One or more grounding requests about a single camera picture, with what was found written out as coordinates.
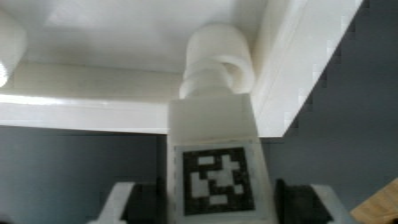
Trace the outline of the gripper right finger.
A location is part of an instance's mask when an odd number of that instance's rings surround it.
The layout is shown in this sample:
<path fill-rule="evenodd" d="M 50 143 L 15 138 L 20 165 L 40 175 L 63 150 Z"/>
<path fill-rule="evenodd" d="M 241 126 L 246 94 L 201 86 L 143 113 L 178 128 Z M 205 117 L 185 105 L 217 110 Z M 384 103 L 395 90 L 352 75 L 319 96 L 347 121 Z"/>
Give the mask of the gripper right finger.
<path fill-rule="evenodd" d="M 276 182 L 280 224 L 356 224 L 356 219 L 329 185 L 289 185 Z"/>

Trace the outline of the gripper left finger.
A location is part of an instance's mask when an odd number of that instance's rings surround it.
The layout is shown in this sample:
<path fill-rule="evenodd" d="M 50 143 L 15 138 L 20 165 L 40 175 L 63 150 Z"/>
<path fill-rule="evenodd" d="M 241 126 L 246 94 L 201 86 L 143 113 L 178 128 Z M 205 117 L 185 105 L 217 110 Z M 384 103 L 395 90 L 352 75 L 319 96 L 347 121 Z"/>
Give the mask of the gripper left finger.
<path fill-rule="evenodd" d="M 164 224 L 162 202 L 155 183 L 118 182 L 100 215 L 88 224 Z"/>

